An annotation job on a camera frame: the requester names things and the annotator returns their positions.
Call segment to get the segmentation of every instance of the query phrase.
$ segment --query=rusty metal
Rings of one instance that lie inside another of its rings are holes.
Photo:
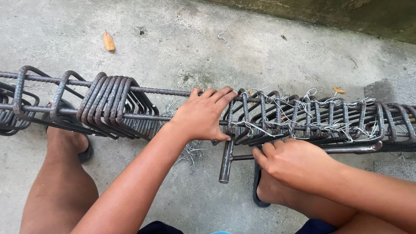
[[[28,75],[28,71],[38,75]],[[0,72],[0,77],[17,80],[15,87],[0,82],[0,135],[4,136],[16,134],[35,122],[82,134],[149,141],[156,133],[157,123],[171,117],[159,116],[146,93],[190,95],[185,91],[140,87],[131,77],[107,76],[104,72],[88,82],[74,71],[53,78],[24,66],[18,74]],[[29,89],[24,90],[26,80],[58,85],[51,107],[39,106],[39,98]],[[68,85],[89,89],[83,96]],[[78,108],[58,108],[65,91],[82,99]],[[225,143],[219,181],[228,182],[232,161],[253,159],[252,155],[234,156],[234,146],[259,146],[287,137],[303,139],[327,153],[416,152],[415,108],[380,101],[350,105],[342,98],[318,99],[313,95],[282,98],[277,91],[265,94],[259,90],[249,95],[247,90],[239,89],[219,121],[224,132],[232,136]],[[37,112],[50,113],[51,121],[35,118]],[[75,115],[84,126],[63,121],[61,115]]]

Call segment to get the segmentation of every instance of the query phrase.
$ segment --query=black sandal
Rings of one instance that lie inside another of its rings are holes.
[[[253,182],[253,200],[256,205],[261,208],[266,208],[270,206],[270,203],[265,203],[260,201],[259,197],[257,196],[257,187],[259,186],[261,178],[261,167],[260,165],[254,161],[254,182]]]
[[[66,100],[61,99],[61,101],[59,102],[59,105],[58,105],[58,109],[61,109],[61,108],[70,108],[70,109],[73,109],[73,106],[69,102],[67,102]],[[76,125],[82,126],[82,123],[80,121],[78,121],[77,118],[74,115],[68,115],[68,114],[58,113],[57,116],[61,120],[65,120],[65,121],[68,121],[68,122],[70,122],[72,124],[76,124]],[[50,122],[51,121],[51,118],[50,118],[49,113],[43,113],[42,120],[45,120],[45,121],[49,121]],[[92,153],[93,153],[93,148],[91,146],[91,142],[89,141],[88,136],[85,135],[85,134],[84,134],[84,136],[86,136],[87,139],[88,139],[88,148],[84,152],[81,152],[81,153],[78,154],[78,159],[79,159],[79,162],[80,163],[84,163],[84,162],[88,161],[91,158]]]

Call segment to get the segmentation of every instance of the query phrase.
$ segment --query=concrete ground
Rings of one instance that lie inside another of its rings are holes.
[[[337,86],[347,90],[344,98],[355,100],[366,85],[416,67],[416,45],[191,0],[1,0],[0,19],[0,70],[9,72],[31,65],[53,77],[74,70],[92,81],[104,71],[134,77],[141,86],[174,90],[268,86],[267,91],[302,95],[314,87],[318,97],[333,96]],[[104,48],[105,30],[113,36],[115,53]],[[217,38],[224,30],[226,44]],[[28,83],[42,105],[56,90],[56,85]],[[149,97],[161,110],[172,100]],[[68,94],[64,98],[80,102]],[[91,140],[95,155],[84,168],[100,193],[146,145],[141,139]],[[202,146],[205,156],[195,173],[187,162],[171,169],[145,224],[160,220],[185,233],[294,233],[307,220],[282,206],[261,209],[253,203],[253,161],[234,162],[230,183],[218,183],[223,144]],[[0,149],[0,233],[17,233],[46,153],[44,129],[32,124],[2,137]],[[236,148],[236,153],[249,151]],[[362,169],[375,159],[396,159],[391,154],[333,157]]]

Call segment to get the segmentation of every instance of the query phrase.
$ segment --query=dry leaf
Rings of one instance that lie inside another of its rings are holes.
[[[110,34],[107,33],[107,30],[105,31],[103,35],[103,41],[104,41],[104,46],[108,51],[116,49],[113,38],[110,36]]]
[[[345,90],[342,90],[342,89],[340,89],[340,88],[338,88],[338,87],[333,87],[333,89],[334,89],[336,92],[338,92],[338,93],[343,93],[343,92],[345,92]]]

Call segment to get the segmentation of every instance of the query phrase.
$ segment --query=right hand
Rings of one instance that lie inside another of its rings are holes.
[[[272,177],[297,190],[316,194],[326,178],[337,173],[338,161],[324,150],[302,140],[277,140],[265,143],[262,151],[253,148],[257,163]]]

